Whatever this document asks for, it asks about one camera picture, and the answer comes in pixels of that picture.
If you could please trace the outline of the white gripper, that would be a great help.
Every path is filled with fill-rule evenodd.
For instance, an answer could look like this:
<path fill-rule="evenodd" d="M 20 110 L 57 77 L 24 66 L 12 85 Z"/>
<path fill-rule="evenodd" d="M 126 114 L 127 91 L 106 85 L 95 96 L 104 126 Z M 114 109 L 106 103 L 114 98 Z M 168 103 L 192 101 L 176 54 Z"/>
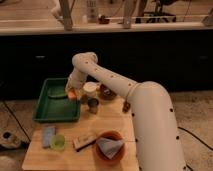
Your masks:
<path fill-rule="evenodd" d="M 68 81 L 65 86 L 65 91 L 81 89 L 85 84 L 87 75 L 78 70 L 73 70 L 68 77 Z"/>

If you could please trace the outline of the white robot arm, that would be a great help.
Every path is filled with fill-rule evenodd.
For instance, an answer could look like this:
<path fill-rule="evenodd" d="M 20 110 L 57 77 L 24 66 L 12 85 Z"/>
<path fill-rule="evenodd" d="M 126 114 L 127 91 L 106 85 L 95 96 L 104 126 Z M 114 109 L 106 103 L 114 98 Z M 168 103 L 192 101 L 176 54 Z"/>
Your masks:
<path fill-rule="evenodd" d="M 94 52 L 74 55 L 72 65 L 67 88 L 78 90 L 91 76 L 131 104 L 136 156 L 142 171 L 186 171 L 173 104 L 162 85 L 138 83 L 101 67 Z"/>

